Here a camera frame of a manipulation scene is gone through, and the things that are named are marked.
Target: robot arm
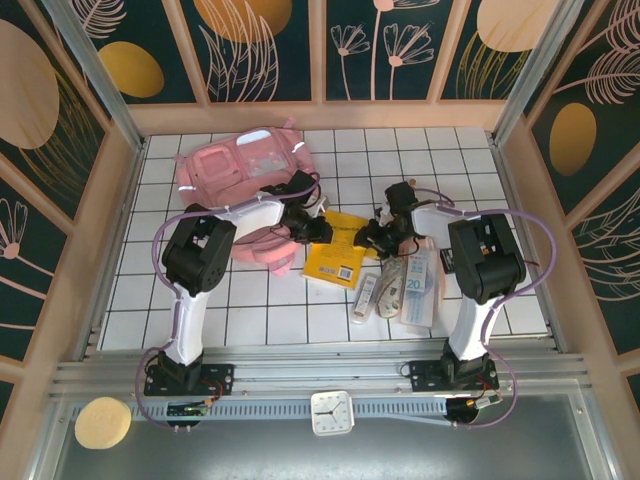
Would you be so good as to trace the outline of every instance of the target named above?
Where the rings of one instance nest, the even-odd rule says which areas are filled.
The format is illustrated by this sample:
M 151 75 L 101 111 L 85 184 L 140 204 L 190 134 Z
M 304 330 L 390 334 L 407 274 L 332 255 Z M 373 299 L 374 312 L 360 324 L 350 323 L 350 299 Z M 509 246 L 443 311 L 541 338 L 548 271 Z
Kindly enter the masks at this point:
M 287 185 L 269 187 L 278 195 L 291 195 L 313 186 L 315 179 L 298 171 Z M 305 209 L 310 194 L 280 200 L 265 194 L 226 213 L 185 218 L 178 223 L 162 255 L 167 279 L 180 292 L 176 337 L 158 356 L 162 370 L 191 390 L 200 377 L 203 357 L 202 329 L 209 296 L 224 276 L 233 243 L 265 227 L 283 224 L 299 243 L 329 243 L 331 226 L 324 217 L 312 217 Z M 200 205 L 185 213 L 208 212 Z M 206 241 L 202 247 L 199 243 Z
M 388 204 L 376 212 L 381 221 L 372 219 L 358 232 L 356 244 L 375 248 L 382 258 L 397 255 L 400 244 L 411 237 L 428 236 L 436 248 L 451 249 L 462 305 L 445 344 L 443 374 L 448 384 L 473 378 L 488 360 L 482 327 L 489 311 L 526 275 L 507 219 L 504 215 L 468 218 L 442 211 L 435 202 L 418 202 L 407 182 L 392 185 L 385 194 Z M 383 218 L 385 212 L 391 214 L 387 219 Z M 494 313 L 487 336 L 496 319 Z

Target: dark teal wallpaper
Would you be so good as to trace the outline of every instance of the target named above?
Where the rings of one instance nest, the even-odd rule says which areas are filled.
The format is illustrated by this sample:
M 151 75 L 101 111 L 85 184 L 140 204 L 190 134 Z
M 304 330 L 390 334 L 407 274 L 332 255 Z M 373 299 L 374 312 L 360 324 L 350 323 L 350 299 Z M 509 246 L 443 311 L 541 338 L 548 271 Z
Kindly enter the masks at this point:
M 0 179 L 0 355 L 22 361 L 66 235 Z
M 104 130 L 17 0 L 0 35 L 0 154 L 73 218 Z
M 573 237 L 618 354 L 640 348 L 640 170 Z
M 212 102 L 311 100 L 307 0 L 181 0 Z
M 612 1 L 532 127 L 565 213 L 640 142 L 639 25 L 637 2 Z
M 472 0 L 441 98 L 506 99 L 554 6 L 540 0 Z
M 328 0 L 327 100 L 426 99 L 451 5 Z
M 13 392 L 13 383 L 0 380 L 0 425 L 2 425 L 4 412 L 7 410 L 7 406 L 9 405 L 11 392 Z

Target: floral illustration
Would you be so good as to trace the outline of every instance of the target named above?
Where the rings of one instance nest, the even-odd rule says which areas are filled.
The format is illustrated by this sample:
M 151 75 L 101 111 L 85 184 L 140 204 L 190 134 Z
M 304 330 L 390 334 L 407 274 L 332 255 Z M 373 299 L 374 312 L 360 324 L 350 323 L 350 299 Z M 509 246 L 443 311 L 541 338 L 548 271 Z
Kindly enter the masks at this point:
M 28 213 L 29 211 L 27 207 L 22 203 L 16 202 L 12 209 L 7 199 L 0 199 L 0 259 L 22 262 L 25 265 L 28 265 L 29 267 L 45 275 L 53 277 L 52 272 L 39 267 L 38 265 L 20 256 L 20 242 L 22 241 L 25 229 L 27 227 Z M 46 298 L 46 295 L 44 293 L 37 292 L 24 285 L 20 285 L 19 283 L 9 280 L 8 278 L 0 276 L 0 282 L 41 300 L 44 300 Z M 0 326 L 18 329 L 33 329 L 32 327 L 14 327 L 8 326 L 6 324 L 0 324 Z
M 371 100 L 376 99 L 376 49 L 378 46 L 378 32 L 380 30 L 380 17 L 382 12 L 390 12 L 396 9 L 430 7 L 440 0 L 373 0 L 373 5 L 378 11 L 373 29 L 373 48 L 371 50 Z
M 384 45 L 391 65 L 389 80 L 389 100 L 393 100 L 393 78 L 395 69 L 404 65 L 415 65 L 433 60 L 433 48 L 427 48 L 431 43 L 429 25 L 404 27 L 398 36 L 398 24 L 394 23 L 384 28 Z
M 349 25 L 344 28 L 344 31 L 339 25 L 331 27 L 331 38 L 333 39 L 333 44 L 338 50 L 338 55 L 340 55 L 342 80 L 344 81 L 344 90 L 347 93 L 347 100 L 351 100 L 349 84 L 347 83 L 347 73 L 344 67 L 344 57 L 366 52 L 371 49 L 371 44 L 366 41 L 367 36 L 362 30 L 362 25 L 358 25 L 357 27 Z
M 607 27 L 578 54 L 603 36 L 611 50 L 594 62 L 586 78 L 558 87 L 554 94 L 584 85 L 591 103 L 622 105 L 640 87 L 640 1 L 618 0 Z

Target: gold circle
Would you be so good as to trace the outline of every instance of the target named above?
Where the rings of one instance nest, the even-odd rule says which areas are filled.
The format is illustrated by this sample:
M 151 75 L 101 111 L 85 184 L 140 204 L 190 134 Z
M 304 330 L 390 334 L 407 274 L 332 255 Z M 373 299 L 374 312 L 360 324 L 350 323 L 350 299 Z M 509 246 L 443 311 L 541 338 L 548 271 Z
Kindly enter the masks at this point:
M 482 0 L 478 35 L 492 50 L 524 52 L 538 43 L 557 0 Z
M 164 75 L 155 58 L 129 42 L 113 42 L 98 52 L 116 88 L 132 97 L 148 98 L 160 93 Z
M 553 121 L 549 139 L 551 164 L 556 171 L 570 176 L 587 163 L 596 143 L 596 117 L 581 103 L 570 103 Z
M 246 0 L 246 3 L 258 22 L 260 17 L 264 18 L 274 37 L 284 30 L 291 18 L 291 0 Z M 221 37 L 249 43 L 249 36 L 256 36 L 249 30 L 245 0 L 194 0 L 194 4 L 207 26 Z
M 0 138 L 19 148 L 44 145 L 58 123 L 60 95 L 46 53 L 0 20 Z
M 74 428 L 78 443 L 92 450 L 111 448 L 122 441 L 131 426 L 131 410 L 124 402 L 100 397 L 82 409 Z

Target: cable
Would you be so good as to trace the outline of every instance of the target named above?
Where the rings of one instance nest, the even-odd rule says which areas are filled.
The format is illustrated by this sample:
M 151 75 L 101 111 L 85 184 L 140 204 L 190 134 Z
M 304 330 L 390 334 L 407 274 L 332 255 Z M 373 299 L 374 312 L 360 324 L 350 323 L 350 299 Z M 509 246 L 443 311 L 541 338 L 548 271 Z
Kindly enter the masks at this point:
M 413 243 L 416 245 L 416 249 L 411 253 L 399 253 L 396 257 L 409 257 L 411 255 L 415 255 L 420 250 L 420 244 L 418 244 L 418 240 L 416 237 L 412 237 Z
M 187 432 L 190 431 L 190 428 L 186 428 L 186 429 L 182 429 L 180 430 L 179 427 L 172 427 L 171 425 L 168 425 L 167 423 L 163 423 L 163 422 L 159 422 L 158 420 L 154 419 L 153 417 L 151 417 L 151 415 L 149 414 L 149 412 L 147 411 L 147 409 L 145 408 L 144 404 L 142 403 L 142 393 L 140 391 L 140 383 L 142 380 L 142 374 L 145 373 L 145 365 L 147 365 L 147 362 L 151 361 L 152 359 L 152 355 L 155 354 L 159 354 L 160 352 L 166 350 L 167 348 L 169 348 L 171 345 L 173 345 L 173 343 L 175 342 L 176 339 L 176 335 L 178 334 L 178 324 L 180 322 L 180 305 L 181 305 L 181 300 L 182 300 L 182 294 L 180 292 L 180 290 L 173 285 L 173 283 L 171 283 L 169 281 L 169 279 L 166 277 L 166 275 L 162 272 L 161 268 L 160 268 L 160 245 L 161 245 L 161 238 L 164 235 L 165 230 L 172 224 L 179 222 L 180 220 L 184 220 L 185 218 L 199 218 L 199 217 L 208 217 L 208 216 L 215 216 L 218 214 L 224 214 L 224 213 L 230 213 L 230 212 L 234 212 L 240 208 L 249 206 L 249 205 L 253 205 L 255 203 L 260 203 L 262 201 L 262 198 L 268 198 L 270 200 L 286 200 L 286 199 L 290 199 L 290 198 L 297 198 L 297 197 L 303 197 L 311 192 L 313 192 L 316 187 L 318 187 L 318 185 L 320 184 L 320 174 L 318 174 L 317 172 L 313 172 L 311 173 L 311 175 L 313 175 L 315 177 L 315 182 L 313 183 L 313 185 L 311 185 L 309 188 L 306 188 L 305 190 L 301 191 L 301 192 L 297 192 L 297 193 L 289 193 L 289 194 L 285 194 L 285 195 L 262 195 L 261 192 L 259 192 L 255 197 L 252 197 L 248 200 L 245 200 L 244 202 L 240 202 L 237 205 L 233 205 L 231 207 L 218 207 L 218 208 L 212 208 L 210 210 L 207 210 L 205 212 L 188 212 L 188 213 L 181 213 L 180 215 L 176 215 L 175 217 L 172 217 L 170 219 L 168 219 L 166 222 L 164 222 L 160 228 L 158 228 L 158 231 L 156 232 L 156 234 L 153 237 L 153 242 L 151 244 L 151 263 L 153 264 L 153 269 L 156 273 L 156 276 L 158 277 L 158 279 L 169 289 L 171 290 L 175 296 L 176 296 L 176 300 L 175 300 L 175 304 L 173 307 L 173 326 L 171 329 L 171 337 L 169 338 L 169 340 L 167 341 L 167 343 L 165 343 L 163 346 L 161 347 L 151 347 L 149 349 L 147 349 L 143 354 L 142 354 L 142 358 L 140 358 L 140 363 L 138 364 L 138 368 L 136 370 L 136 376 L 135 376 L 135 384 L 134 384 L 134 394 L 135 394 L 135 398 L 136 398 L 136 403 L 138 405 L 138 408 L 140 409 L 140 413 L 142 414 L 142 416 L 150 423 L 163 428 L 165 430 L 172 430 L 174 432 L 178 432 L 178 431 L 182 431 L 182 430 L 186 430 Z
M 439 192 L 437 190 L 433 190 L 431 188 L 416 188 L 416 187 L 413 187 L 413 190 L 416 191 L 416 192 L 426 192 L 426 193 L 432 193 L 434 195 L 437 195 L 441 199 L 440 203 L 442 201 L 444 201 L 444 203 L 446 203 L 449 207 L 455 207 L 455 205 L 456 205 L 456 202 L 451 200 L 451 197 L 449 197 L 449 196 L 445 195 L 444 193 L 441 193 L 441 192 Z
M 557 256 L 558 256 L 558 248 L 557 248 L 557 244 L 556 244 L 556 239 L 553 236 L 553 232 L 551 232 L 551 229 L 547 226 L 546 223 L 544 223 L 542 220 L 540 220 L 535 215 L 533 215 L 531 213 L 528 213 L 528 212 L 521 212 L 519 210 L 510 210 L 510 209 L 507 209 L 507 208 L 496 208 L 496 209 L 490 209 L 490 210 L 480 210 L 480 211 L 477 211 L 477 212 L 463 212 L 461 210 L 457 210 L 455 208 L 451 208 L 451 207 L 449 207 L 447 205 L 443 205 L 442 203 L 439 203 L 437 208 L 438 208 L 438 210 L 440 210 L 442 212 L 449 213 L 451 215 L 459 215 L 459 216 L 463 216 L 463 217 L 477 217 L 479 215 L 512 215 L 512 216 L 515 215 L 517 217 L 522 217 L 525 220 L 529 220 L 529 221 L 537 224 L 540 228 L 542 228 L 542 230 L 547 235 L 547 237 L 549 237 L 549 242 L 551 243 L 551 258 L 549 259 L 549 265 L 547 265 L 547 268 L 544 270 L 544 272 L 542 272 L 542 275 L 540 275 L 537 279 L 535 279 L 529 285 L 525 285 L 524 287 L 516 290 L 513 293 L 510 293 L 509 295 L 505 295 L 500 300 L 498 300 L 491 307 L 491 309 L 489 310 L 489 313 L 487 314 L 486 318 L 484 319 L 484 322 L 482 323 L 482 329 L 480 331 L 480 342 L 482 343 L 482 346 L 485 348 L 487 353 L 489 353 L 489 355 L 491 355 L 492 357 L 496 358 L 500 363 L 502 363 L 504 365 L 504 367 L 507 369 L 507 371 L 509 372 L 509 375 L 511 376 L 511 378 L 513 380 L 513 397 L 512 397 L 512 400 L 511 400 L 511 404 L 509 405 L 509 408 L 507 409 L 506 412 L 504 412 L 497 419 L 492 420 L 490 422 L 467 425 L 467 428 L 490 427 L 492 425 L 496 425 L 496 424 L 500 423 L 502 420 L 507 418 L 511 414 L 511 412 L 513 411 L 514 407 L 516 406 L 516 401 L 518 399 L 518 380 L 516 378 L 516 373 L 514 372 L 514 370 L 511 367 L 511 365 L 509 365 L 509 363 L 500 354 L 498 354 L 495 350 L 493 350 L 492 348 L 489 347 L 489 339 L 487 338 L 487 330 L 489 328 L 489 323 L 491 323 L 491 319 L 493 318 L 493 316 L 500 311 L 500 308 L 502 307 L 502 305 L 504 305 L 508 300 L 511 300 L 512 298 L 517 297 L 518 295 L 522 295 L 523 293 L 528 292 L 529 290 L 535 289 L 540 284 L 542 284 L 547 278 L 549 278 L 549 275 L 551 275 L 551 271 L 553 270 L 553 268 L 556 265 L 556 260 L 557 260 Z

